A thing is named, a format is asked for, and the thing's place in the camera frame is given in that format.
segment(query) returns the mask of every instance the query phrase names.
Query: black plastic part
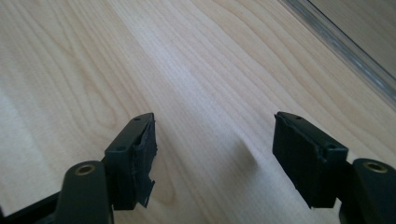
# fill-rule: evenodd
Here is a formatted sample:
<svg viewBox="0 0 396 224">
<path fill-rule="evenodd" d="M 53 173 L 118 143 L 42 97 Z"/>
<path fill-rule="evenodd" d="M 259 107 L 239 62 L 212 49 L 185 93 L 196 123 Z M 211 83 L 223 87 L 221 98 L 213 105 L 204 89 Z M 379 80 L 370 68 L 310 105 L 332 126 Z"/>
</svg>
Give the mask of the black plastic part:
<svg viewBox="0 0 396 224">
<path fill-rule="evenodd" d="M 147 207 L 154 181 L 149 178 L 157 154 L 154 114 L 132 119 L 105 151 L 106 170 L 114 178 L 114 210 Z"/>
<path fill-rule="evenodd" d="M 66 172 L 54 223 L 113 223 L 105 166 L 100 161 L 84 161 Z"/>
<path fill-rule="evenodd" d="M 20 223 L 51 223 L 56 203 L 58 202 L 59 192 L 49 197 L 33 203 L 22 210 L 7 217 L 0 211 L 1 224 L 20 224 Z"/>
<path fill-rule="evenodd" d="M 309 207 L 333 207 L 348 149 L 307 120 L 276 115 L 273 153 Z"/>
<path fill-rule="evenodd" d="M 391 166 L 380 161 L 357 159 L 353 161 L 351 179 L 353 196 L 364 223 L 396 223 L 396 172 Z"/>
</svg>

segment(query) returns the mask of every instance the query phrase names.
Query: wooden table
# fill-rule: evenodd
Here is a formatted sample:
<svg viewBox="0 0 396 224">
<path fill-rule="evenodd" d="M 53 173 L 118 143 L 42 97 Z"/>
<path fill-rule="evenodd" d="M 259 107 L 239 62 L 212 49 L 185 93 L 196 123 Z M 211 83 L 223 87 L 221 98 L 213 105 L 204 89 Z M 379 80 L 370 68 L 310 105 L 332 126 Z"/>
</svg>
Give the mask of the wooden table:
<svg viewBox="0 0 396 224">
<path fill-rule="evenodd" d="M 157 184 L 116 223 L 337 223 L 273 156 L 279 110 L 396 166 L 395 111 L 277 1 L 3 0 L 0 106 L 6 215 L 150 111 Z"/>
</svg>

